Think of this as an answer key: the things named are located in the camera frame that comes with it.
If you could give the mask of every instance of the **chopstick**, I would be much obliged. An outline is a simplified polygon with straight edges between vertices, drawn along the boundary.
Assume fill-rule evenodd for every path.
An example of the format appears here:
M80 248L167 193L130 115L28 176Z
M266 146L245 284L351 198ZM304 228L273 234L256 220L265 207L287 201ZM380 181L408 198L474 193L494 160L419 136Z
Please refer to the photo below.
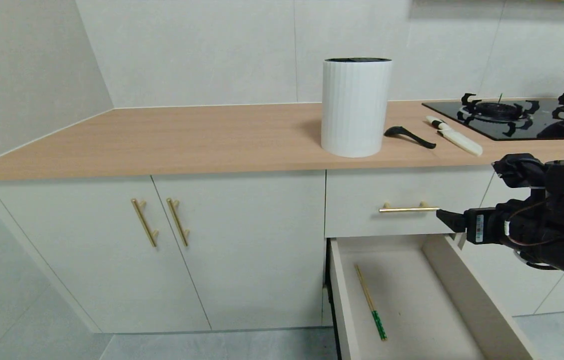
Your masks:
M364 296L366 296L366 302L368 303L368 307L371 309L371 314L373 315L375 326L377 327L377 331L380 333L380 339L382 339L382 341L385 342L387 341L388 338L386 337L386 332L384 332L384 326L382 326L380 315L377 313L377 310L375 310L375 304L373 303L373 299L371 299L371 294L368 292L368 287L366 287L366 283L364 282L364 277L362 276L360 267L357 264L355 264L355 270L357 271L357 277L360 279L362 290L364 290Z

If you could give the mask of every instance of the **open drawer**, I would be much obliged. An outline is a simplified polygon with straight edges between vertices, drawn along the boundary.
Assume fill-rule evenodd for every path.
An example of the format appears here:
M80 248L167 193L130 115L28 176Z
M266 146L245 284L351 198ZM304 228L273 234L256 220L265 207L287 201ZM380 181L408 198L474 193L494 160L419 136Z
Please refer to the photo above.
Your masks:
M331 239L329 300L341 358L537 359L446 235ZM384 324L381 341L355 271Z

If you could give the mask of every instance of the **white wall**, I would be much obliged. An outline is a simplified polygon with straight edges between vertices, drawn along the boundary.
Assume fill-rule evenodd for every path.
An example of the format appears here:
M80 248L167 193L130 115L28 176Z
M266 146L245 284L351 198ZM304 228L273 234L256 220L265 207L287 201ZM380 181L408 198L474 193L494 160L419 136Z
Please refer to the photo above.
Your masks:
M564 2L77 0L115 107L321 100L321 62L395 61L393 100L564 92Z
M111 107L73 0L0 1L0 154Z

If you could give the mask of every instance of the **label sticker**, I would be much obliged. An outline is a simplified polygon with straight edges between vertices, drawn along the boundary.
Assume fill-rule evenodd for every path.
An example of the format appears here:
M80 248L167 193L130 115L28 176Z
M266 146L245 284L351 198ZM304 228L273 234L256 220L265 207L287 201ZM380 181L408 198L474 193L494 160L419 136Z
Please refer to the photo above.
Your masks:
M475 227L475 242L481 243L484 241L484 215L478 215L478 223Z

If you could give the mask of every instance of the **cable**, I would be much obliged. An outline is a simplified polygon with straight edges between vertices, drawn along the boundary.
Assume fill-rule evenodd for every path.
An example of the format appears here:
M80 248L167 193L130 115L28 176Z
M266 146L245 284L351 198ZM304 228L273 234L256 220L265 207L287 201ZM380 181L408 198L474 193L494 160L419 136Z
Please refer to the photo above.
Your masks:
M523 207L519 210L515 210L515 212L513 212L512 214L510 214L510 216L508 216L508 219L506 221L504 221L504 234L506 235L506 237L508 237L508 240L510 240L510 242L512 242L513 244L517 244L519 246L537 246L537 245L548 244L548 243L555 241L554 239L549 239L549 240L542 241L542 242L539 242L539 243L526 244L526 243L519 242L519 241L513 239L510 236L510 225L511 225L511 219L513 217L517 216L517 214L519 214L521 212L525 212L526 210L530 210L530 209L533 209L535 207L539 207L539 205L546 204L546 202L548 200L549 200L548 198L545 198L544 200L542 200L540 202L536 202L536 203L533 203L532 205L528 205L527 207Z
M517 260L519 260L520 262L522 262L524 265L528 265L531 268L535 268L535 269L540 269L540 270L558 270L557 268L551 266L551 265L540 265L540 264L535 264L534 262L530 262L526 259L524 259L521 255L519 250L515 250L513 249L513 253L515 254L515 257L517 258Z

